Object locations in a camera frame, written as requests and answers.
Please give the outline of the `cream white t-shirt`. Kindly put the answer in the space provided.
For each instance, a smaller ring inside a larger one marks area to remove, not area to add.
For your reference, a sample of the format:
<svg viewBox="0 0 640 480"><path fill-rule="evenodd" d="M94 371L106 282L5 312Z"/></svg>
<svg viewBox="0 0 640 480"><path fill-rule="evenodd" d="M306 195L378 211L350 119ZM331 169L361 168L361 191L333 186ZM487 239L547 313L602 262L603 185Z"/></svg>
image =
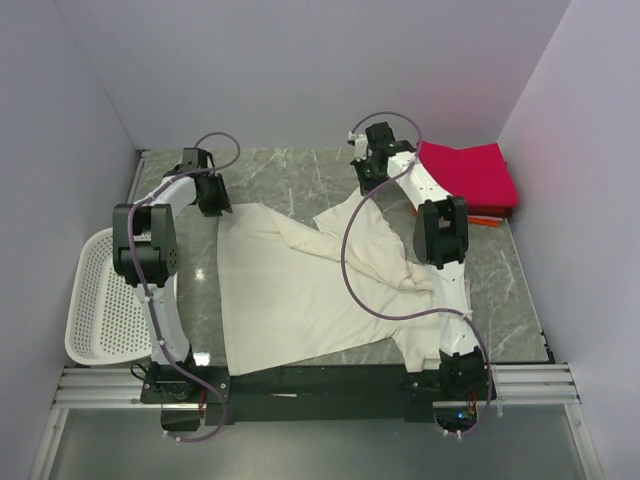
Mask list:
<svg viewBox="0 0 640 480"><path fill-rule="evenodd" d="M408 371L439 361L433 279L378 206L353 193L306 226L258 203L219 225L229 371L243 375L392 339Z"/></svg>

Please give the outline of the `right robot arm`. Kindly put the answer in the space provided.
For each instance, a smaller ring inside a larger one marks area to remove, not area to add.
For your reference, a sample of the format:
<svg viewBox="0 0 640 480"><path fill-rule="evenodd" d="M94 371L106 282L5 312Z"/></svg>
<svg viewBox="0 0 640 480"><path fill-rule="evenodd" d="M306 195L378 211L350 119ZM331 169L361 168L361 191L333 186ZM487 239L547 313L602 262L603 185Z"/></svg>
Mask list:
<svg viewBox="0 0 640 480"><path fill-rule="evenodd" d="M449 398L460 399L487 378L488 360L471 323L465 284L467 203L435 180L419 159L421 148L397 140L388 123L375 123L363 134L350 131L347 141L354 147L351 165L364 197L395 183L416 210L413 250L427 267L436 296L436 306L426 314L440 319L439 389Z"/></svg>

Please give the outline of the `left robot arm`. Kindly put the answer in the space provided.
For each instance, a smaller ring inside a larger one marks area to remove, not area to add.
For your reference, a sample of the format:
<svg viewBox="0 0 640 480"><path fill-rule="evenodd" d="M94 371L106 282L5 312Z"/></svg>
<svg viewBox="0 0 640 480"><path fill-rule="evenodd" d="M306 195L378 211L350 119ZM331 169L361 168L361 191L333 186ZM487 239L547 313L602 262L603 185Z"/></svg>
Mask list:
<svg viewBox="0 0 640 480"><path fill-rule="evenodd" d="M205 217L232 213L213 155L186 148L182 160L145 197L118 204L112 216L112 263L141 308L152 340L145 382L164 387L176 401L193 399L206 382L199 378L192 347L182 328L174 293L179 270L175 218L195 205Z"/></svg>

